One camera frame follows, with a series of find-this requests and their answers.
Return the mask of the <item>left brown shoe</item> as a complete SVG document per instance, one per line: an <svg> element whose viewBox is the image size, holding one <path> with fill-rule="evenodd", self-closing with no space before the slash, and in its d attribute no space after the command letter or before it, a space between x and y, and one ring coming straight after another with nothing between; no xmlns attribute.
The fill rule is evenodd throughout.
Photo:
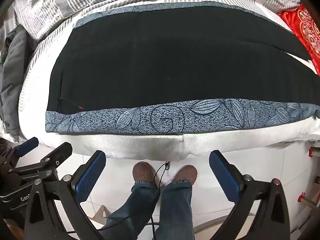
<svg viewBox="0 0 320 240"><path fill-rule="evenodd" d="M136 163L132 169L132 175L135 183L154 183L155 171L147 162Z"/></svg>

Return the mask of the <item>red embroidered pillow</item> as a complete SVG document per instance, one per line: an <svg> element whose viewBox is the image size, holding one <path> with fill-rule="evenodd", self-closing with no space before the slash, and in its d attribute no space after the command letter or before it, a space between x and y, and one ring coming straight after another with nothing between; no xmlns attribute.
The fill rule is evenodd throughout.
<svg viewBox="0 0 320 240"><path fill-rule="evenodd" d="M307 49L315 71L319 75L319 29L306 7L300 5L295 10L281 12L278 16Z"/></svg>

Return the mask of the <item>white mattress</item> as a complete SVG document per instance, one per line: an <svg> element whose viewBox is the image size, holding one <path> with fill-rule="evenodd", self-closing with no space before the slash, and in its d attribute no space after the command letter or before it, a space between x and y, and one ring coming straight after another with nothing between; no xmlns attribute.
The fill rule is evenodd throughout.
<svg viewBox="0 0 320 240"><path fill-rule="evenodd" d="M72 144L78 154L102 150L109 158L182 160L212 150L230 152L266 147L281 142L319 141L319 119L315 116L291 124L268 128L182 135L60 135L45 131L49 79L59 52L66 44L76 20L68 19L36 48L20 93L18 116L21 137L37 137L49 147Z"/></svg>

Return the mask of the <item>dark grey jacket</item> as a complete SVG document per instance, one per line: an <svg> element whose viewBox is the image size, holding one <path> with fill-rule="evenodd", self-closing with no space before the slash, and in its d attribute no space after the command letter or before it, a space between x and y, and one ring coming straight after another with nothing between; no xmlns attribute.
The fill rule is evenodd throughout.
<svg viewBox="0 0 320 240"><path fill-rule="evenodd" d="M19 141L18 101L36 41L21 26L4 40L1 50L1 120L4 131Z"/></svg>

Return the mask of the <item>right brown shoe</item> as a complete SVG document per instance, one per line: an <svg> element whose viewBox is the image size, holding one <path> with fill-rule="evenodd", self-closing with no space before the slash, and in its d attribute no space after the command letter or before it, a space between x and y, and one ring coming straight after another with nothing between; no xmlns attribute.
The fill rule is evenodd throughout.
<svg viewBox="0 0 320 240"><path fill-rule="evenodd" d="M183 166L174 176L174 181L188 181L191 185L194 185L197 180L198 171L193 165Z"/></svg>

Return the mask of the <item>brown shoe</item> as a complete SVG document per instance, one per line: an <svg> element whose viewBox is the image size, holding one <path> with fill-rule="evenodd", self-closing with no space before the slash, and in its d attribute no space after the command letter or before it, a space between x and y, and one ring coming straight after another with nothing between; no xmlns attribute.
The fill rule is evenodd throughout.
<svg viewBox="0 0 320 240"><path fill-rule="evenodd" d="M155 171L147 162L136 163L132 169L132 175L135 183L154 183Z"/></svg>
<svg viewBox="0 0 320 240"><path fill-rule="evenodd" d="M197 180L198 171L193 165L183 166L174 176L174 181L188 181L191 185L194 185Z"/></svg>

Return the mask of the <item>left blue jeans leg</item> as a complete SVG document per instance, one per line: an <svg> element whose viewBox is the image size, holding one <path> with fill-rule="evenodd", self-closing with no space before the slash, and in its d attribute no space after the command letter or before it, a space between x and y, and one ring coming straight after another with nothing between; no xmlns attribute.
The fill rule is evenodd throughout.
<svg viewBox="0 0 320 240"><path fill-rule="evenodd" d="M159 190L153 182L135 182L127 201L109 215L101 228L103 239L137 239L150 220L158 200Z"/></svg>

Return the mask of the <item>black blanket with blue border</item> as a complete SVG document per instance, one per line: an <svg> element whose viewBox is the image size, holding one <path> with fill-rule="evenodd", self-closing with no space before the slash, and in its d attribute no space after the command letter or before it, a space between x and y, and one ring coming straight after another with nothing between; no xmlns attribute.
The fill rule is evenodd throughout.
<svg viewBox="0 0 320 240"><path fill-rule="evenodd" d="M46 131L172 135L319 117L308 51L272 20L220 3L96 12L50 76Z"/></svg>

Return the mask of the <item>blue jeans leg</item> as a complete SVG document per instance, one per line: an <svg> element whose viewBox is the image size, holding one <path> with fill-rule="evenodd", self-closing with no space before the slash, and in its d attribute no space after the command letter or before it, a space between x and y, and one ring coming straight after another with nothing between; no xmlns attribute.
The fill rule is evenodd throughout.
<svg viewBox="0 0 320 240"><path fill-rule="evenodd" d="M137 239L150 220L158 200L159 190L153 182L135 182L127 201L109 215L101 228L103 239Z"/></svg>
<svg viewBox="0 0 320 240"><path fill-rule="evenodd" d="M193 214L191 210L192 184L176 180L167 185L161 196L159 239L194 239Z"/></svg>

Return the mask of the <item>right blue jeans leg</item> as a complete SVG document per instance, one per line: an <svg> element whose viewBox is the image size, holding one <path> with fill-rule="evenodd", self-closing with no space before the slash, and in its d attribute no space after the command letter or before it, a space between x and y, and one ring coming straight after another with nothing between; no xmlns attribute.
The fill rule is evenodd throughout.
<svg viewBox="0 0 320 240"><path fill-rule="evenodd" d="M193 214L191 210L192 184L176 180L167 185L161 196L159 239L194 239Z"/></svg>

